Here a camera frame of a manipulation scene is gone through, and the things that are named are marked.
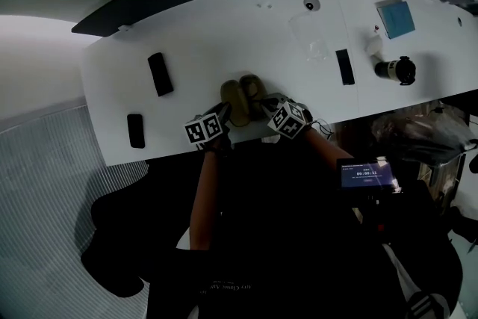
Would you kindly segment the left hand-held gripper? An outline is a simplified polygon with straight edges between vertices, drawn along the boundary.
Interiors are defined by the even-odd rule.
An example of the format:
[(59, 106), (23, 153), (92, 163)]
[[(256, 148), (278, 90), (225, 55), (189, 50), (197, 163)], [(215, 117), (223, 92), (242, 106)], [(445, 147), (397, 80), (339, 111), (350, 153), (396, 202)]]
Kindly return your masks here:
[(218, 103), (204, 115), (184, 125), (187, 141), (190, 145), (204, 147), (219, 136), (229, 133), (227, 123), (230, 120), (232, 106), (230, 103)]

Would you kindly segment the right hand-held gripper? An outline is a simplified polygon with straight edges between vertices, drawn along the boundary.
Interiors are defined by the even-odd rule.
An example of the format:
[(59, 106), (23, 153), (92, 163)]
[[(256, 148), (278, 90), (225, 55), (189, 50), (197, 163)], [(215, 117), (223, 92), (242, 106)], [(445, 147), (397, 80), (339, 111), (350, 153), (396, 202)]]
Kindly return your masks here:
[(267, 126), (275, 133), (293, 140), (302, 130), (312, 124), (307, 107), (281, 94), (272, 93), (260, 102), (262, 114), (269, 118)]

